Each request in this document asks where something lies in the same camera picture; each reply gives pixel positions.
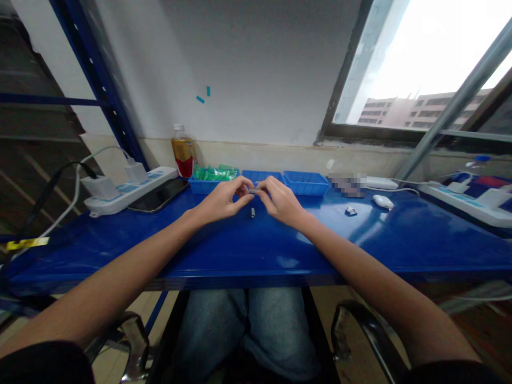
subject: blue table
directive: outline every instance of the blue table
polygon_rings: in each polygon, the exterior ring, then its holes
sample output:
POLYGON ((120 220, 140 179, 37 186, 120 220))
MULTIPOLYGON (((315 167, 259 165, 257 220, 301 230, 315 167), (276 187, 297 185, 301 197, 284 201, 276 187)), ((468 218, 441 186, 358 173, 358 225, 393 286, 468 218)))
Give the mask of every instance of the blue table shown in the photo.
MULTIPOLYGON (((344 238, 408 281, 486 280, 512 272, 512 245, 410 192, 348 199, 330 191, 301 204, 344 238), (345 214, 347 205, 358 215, 345 214)), ((33 248, 9 270, 16 294, 67 292, 99 268, 194 207, 204 196, 182 193, 160 213, 125 210, 97 219, 82 215, 33 248)), ((340 284, 342 279, 300 233, 270 217, 256 198, 233 218, 198 232, 148 290, 340 284), (250 208, 256 217, 250 218, 250 208)))

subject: computer mouse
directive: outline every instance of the computer mouse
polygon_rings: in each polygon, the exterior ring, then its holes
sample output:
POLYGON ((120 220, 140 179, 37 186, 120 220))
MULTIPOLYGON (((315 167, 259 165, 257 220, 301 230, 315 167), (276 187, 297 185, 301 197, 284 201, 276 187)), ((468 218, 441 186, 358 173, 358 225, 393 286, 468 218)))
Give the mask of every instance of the computer mouse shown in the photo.
POLYGON ((395 206, 386 196, 373 195, 373 201, 375 201, 376 205, 381 206, 382 208, 387 208, 389 210, 392 210, 395 206))

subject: leg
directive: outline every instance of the leg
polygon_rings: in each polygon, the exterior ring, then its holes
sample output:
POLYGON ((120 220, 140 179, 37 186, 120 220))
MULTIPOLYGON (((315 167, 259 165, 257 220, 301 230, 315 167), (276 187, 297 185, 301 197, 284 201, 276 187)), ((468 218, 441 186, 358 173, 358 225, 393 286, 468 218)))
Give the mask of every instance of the leg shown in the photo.
POLYGON ((243 290, 192 291, 174 350, 171 382, 205 382, 239 345, 246 322, 243 290))
POLYGON ((320 373, 301 288, 249 290, 249 321, 243 345, 261 366, 294 382, 320 373))

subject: smartphone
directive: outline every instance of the smartphone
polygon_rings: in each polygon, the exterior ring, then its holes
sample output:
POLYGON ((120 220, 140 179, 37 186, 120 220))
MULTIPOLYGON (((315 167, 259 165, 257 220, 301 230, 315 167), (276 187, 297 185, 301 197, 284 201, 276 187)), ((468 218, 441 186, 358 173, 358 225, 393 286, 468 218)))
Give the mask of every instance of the smartphone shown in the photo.
POLYGON ((187 180, 172 179, 128 206, 129 210, 137 212, 156 213, 174 200, 180 193, 189 187, 187 180))

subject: sleeve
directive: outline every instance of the sleeve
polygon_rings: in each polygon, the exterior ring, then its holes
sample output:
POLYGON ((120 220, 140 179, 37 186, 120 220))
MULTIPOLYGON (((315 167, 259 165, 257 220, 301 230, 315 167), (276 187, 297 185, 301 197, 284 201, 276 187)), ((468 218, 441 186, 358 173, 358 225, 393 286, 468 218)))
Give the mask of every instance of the sleeve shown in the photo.
POLYGON ((77 345, 49 341, 0 359, 0 382, 94 384, 94 376, 87 357, 77 345))
POLYGON ((404 384, 502 384, 486 365, 470 360, 439 361, 410 370, 404 384))

